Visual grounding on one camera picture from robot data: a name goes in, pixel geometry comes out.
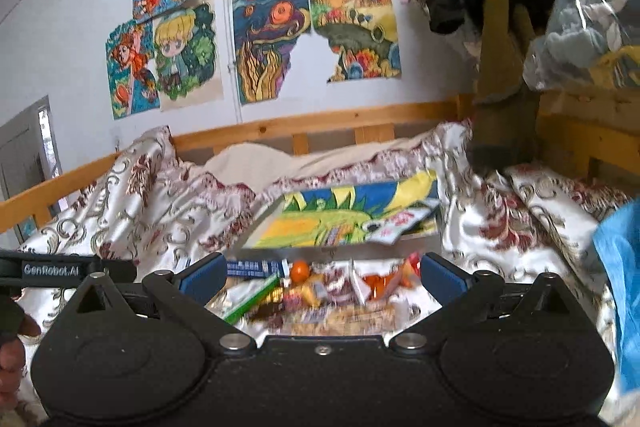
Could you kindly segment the person's left hand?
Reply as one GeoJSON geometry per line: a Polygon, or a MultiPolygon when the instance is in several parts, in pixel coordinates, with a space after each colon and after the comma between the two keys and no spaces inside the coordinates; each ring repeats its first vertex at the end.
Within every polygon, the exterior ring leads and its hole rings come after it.
{"type": "MultiPolygon", "coordinates": [[[[37,337],[40,333],[40,326],[35,319],[25,314],[18,335],[37,337]]],[[[14,410],[17,405],[17,390],[23,377],[25,360],[24,343],[19,338],[15,337],[1,346],[1,412],[14,410]]]]}

